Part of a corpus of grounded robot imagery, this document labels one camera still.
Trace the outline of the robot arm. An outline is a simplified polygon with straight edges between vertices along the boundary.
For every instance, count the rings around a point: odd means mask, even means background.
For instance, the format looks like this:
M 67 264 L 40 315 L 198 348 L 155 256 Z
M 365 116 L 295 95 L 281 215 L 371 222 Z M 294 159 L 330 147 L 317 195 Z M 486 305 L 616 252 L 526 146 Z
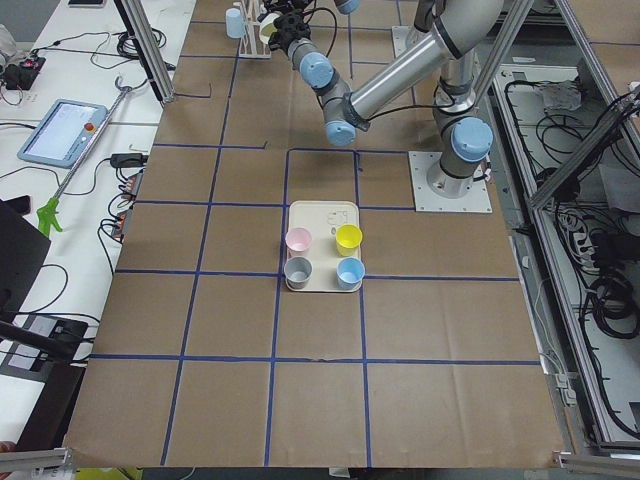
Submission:
M 276 31 L 285 29 L 310 32 L 310 22 L 318 11 L 326 11 L 333 19 L 333 29 L 339 28 L 336 13 L 350 17 L 362 5 L 370 1 L 333 1 L 334 9 L 318 7 L 316 1 L 263 1 L 258 21 L 261 30 L 269 37 Z M 426 32 L 442 14 L 446 1 L 418 1 L 411 26 L 419 32 Z
M 431 109 L 443 151 L 426 174 L 429 188 L 447 199 L 464 197 L 474 173 L 486 160 L 493 132 L 473 110 L 488 90 L 532 4 L 516 1 L 496 37 L 485 66 L 474 74 L 474 50 L 488 35 L 503 9 L 501 1 L 421 1 L 404 51 L 362 86 L 351 89 L 311 39 L 306 1 L 267 1 L 275 18 L 268 39 L 272 51 L 283 51 L 312 88 L 322 108 L 325 133 L 334 146 L 351 144 L 357 131 L 388 114 L 388 104 L 420 81 L 439 75 Z

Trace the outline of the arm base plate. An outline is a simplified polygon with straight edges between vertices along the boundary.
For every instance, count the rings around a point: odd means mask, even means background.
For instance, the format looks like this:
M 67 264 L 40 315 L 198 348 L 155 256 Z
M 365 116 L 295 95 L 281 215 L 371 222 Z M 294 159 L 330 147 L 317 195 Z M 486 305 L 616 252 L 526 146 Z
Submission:
M 491 214 L 485 175 L 480 166 L 471 177 L 449 177 L 440 152 L 409 151 L 415 210 L 421 213 Z
M 392 28 L 394 60 L 389 66 L 421 67 L 428 60 L 430 32 L 421 32 L 414 27 L 394 26 Z

